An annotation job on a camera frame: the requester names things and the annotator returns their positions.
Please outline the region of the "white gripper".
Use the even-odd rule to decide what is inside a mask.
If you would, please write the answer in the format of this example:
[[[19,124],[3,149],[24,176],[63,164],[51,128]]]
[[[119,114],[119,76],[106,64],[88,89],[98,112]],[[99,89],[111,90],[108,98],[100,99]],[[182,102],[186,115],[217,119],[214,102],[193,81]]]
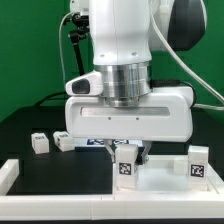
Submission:
[[[115,163],[112,140],[144,140],[142,163],[148,161],[151,141],[186,142],[192,135],[190,87],[163,87],[139,99],[137,107],[113,108],[101,97],[70,97],[65,106],[67,132],[74,138],[104,139]]]

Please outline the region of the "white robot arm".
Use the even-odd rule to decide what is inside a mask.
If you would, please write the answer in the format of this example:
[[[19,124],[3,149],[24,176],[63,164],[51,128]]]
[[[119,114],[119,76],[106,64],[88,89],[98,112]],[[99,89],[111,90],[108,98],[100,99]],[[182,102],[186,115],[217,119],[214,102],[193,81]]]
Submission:
[[[117,162],[144,163],[135,142],[185,142],[193,131],[192,86],[151,77],[152,52],[189,50],[203,37],[203,0],[89,0],[92,72],[66,84],[66,128],[74,138],[123,139]]]

